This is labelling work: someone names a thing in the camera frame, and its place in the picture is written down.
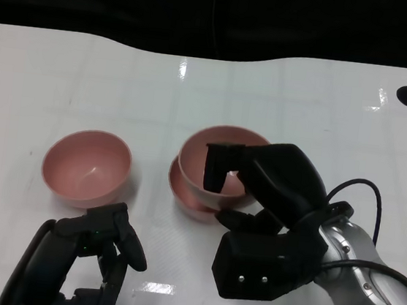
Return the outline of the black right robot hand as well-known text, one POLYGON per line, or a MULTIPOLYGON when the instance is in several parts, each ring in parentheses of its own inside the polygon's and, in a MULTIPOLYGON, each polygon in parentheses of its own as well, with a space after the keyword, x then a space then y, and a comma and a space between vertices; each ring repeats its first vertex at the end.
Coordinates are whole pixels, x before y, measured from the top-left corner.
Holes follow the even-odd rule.
POLYGON ((230 230, 276 236, 296 230, 305 222, 324 224, 340 216, 351 218, 347 202, 331 204, 316 168, 295 144, 208 143, 203 187, 222 191, 227 174, 236 173, 244 190, 260 205, 255 215, 223 209, 219 222, 230 230))

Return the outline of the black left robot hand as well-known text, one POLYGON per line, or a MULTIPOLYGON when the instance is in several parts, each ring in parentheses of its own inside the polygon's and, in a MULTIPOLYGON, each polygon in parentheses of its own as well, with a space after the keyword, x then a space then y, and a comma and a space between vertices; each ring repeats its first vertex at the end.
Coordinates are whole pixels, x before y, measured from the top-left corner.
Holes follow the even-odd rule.
POLYGON ((115 305, 128 268, 143 272, 146 257, 129 223, 127 204, 90 208, 85 215, 42 224, 0 296, 0 305, 115 305), (102 282, 61 293, 73 263, 95 257, 102 282))

